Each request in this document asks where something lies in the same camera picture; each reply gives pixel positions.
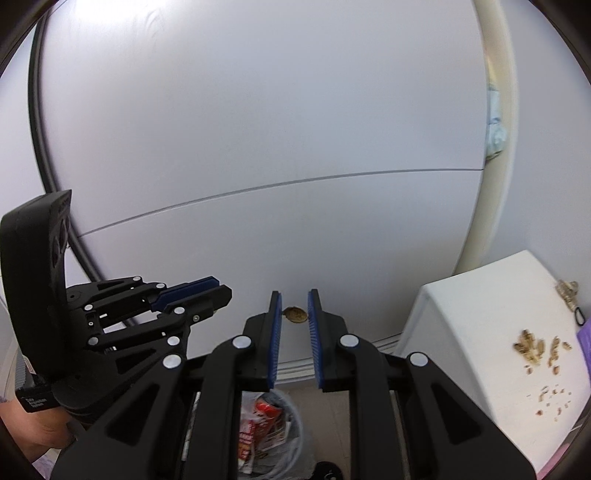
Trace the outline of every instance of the floor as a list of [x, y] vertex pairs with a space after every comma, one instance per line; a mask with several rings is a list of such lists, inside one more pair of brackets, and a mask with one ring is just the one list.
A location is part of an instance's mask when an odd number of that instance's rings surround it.
[[349, 480], [349, 394], [322, 393], [315, 385], [290, 388], [280, 386], [294, 401], [304, 426], [312, 434], [316, 461], [333, 462]]

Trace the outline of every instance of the robotic hand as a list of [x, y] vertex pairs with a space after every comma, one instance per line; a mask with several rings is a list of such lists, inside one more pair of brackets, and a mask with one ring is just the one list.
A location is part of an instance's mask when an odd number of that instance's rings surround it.
[[[66, 288], [70, 197], [37, 197], [0, 223], [5, 293], [28, 367], [17, 397], [27, 411], [61, 405], [84, 427], [51, 478], [235, 480], [241, 392], [268, 391], [277, 376], [281, 294], [242, 335], [187, 359], [191, 326], [226, 306], [231, 290], [213, 277], [170, 288], [141, 277]], [[160, 312], [152, 322], [105, 332], [149, 310]], [[319, 388], [349, 391], [353, 479], [535, 478], [426, 355], [380, 353], [324, 312], [316, 290], [309, 324]]]

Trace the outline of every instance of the purple paper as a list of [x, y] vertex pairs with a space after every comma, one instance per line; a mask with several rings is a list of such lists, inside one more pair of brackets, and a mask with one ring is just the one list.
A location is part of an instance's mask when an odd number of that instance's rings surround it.
[[585, 363], [587, 363], [587, 371], [591, 377], [591, 321], [586, 321], [577, 333], [577, 338], [581, 344], [583, 355], [585, 356]]

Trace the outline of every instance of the human hand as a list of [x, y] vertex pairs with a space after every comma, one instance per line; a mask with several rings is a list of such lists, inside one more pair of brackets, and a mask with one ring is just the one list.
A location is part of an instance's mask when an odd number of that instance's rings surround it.
[[73, 436], [67, 428], [70, 415], [61, 407], [27, 413], [18, 400], [0, 403], [0, 418], [30, 462], [50, 448], [67, 447]]

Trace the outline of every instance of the metal rivet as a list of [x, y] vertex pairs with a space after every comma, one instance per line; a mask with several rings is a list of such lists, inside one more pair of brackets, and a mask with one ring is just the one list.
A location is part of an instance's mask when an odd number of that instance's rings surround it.
[[234, 340], [232, 340], [232, 345], [240, 349], [248, 348], [251, 344], [252, 340], [246, 335], [240, 335], [239, 337], [236, 337]]
[[342, 346], [348, 346], [350, 348], [359, 345], [359, 339], [355, 335], [348, 333], [340, 338], [340, 344]]
[[415, 352], [410, 356], [410, 362], [415, 367], [424, 367], [429, 363], [429, 358], [424, 353]]
[[164, 360], [162, 360], [162, 364], [166, 368], [177, 368], [182, 362], [183, 359], [176, 354], [167, 355], [164, 357]]

